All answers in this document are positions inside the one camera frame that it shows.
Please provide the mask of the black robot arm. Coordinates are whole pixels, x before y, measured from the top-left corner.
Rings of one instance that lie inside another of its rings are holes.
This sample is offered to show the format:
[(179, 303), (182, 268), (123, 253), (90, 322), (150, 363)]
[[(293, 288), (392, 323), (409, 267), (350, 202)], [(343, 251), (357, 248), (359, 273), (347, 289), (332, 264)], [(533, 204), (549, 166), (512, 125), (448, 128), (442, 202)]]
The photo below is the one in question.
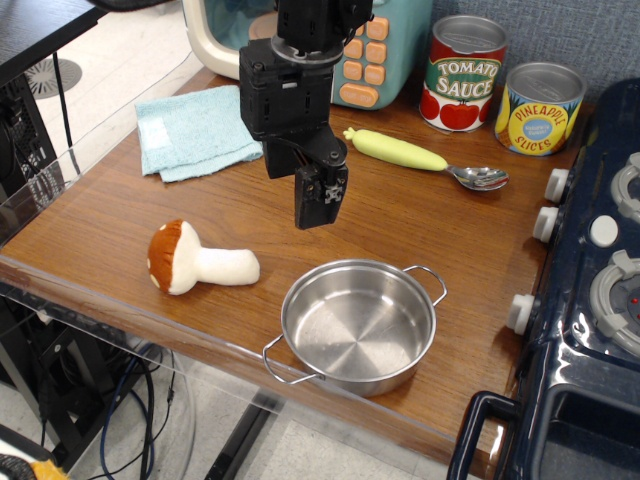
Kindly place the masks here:
[(369, 1), (278, 1), (277, 29), (239, 53), (240, 113), (263, 145), (270, 178), (295, 178), (295, 225), (336, 221), (348, 185), (347, 147), (329, 124), (334, 67)]

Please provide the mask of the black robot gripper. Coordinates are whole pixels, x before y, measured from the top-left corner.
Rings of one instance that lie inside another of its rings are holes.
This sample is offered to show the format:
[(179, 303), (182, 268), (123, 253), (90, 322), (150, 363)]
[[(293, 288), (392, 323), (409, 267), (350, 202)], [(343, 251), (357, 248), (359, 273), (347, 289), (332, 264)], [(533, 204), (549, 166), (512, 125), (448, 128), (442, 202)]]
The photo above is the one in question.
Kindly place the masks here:
[(348, 185), (346, 147), (329, 126), (334, 65), (342, 50), (302, 54), (282, 39), (240, 50), (240, 111), (263, 144), (270, 178), (295, 174), (295, 225), (333, 224)]

